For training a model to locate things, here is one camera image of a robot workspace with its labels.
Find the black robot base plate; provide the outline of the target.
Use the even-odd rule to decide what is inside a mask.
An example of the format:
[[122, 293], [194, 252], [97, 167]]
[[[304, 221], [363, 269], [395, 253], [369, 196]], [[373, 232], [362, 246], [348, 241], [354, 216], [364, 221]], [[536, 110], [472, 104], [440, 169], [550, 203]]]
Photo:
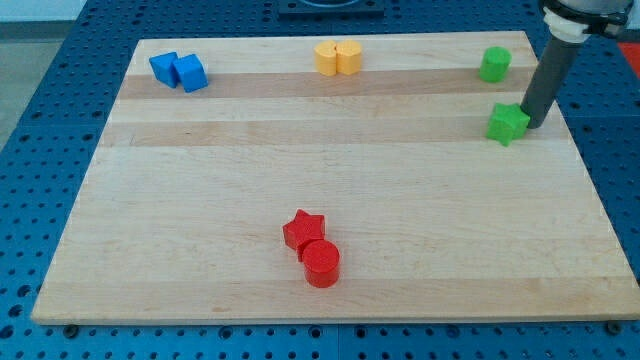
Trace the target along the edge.
[[302, 16], [381, 16], [385, 11], [385, 0], [278, 0], [279, 18]]

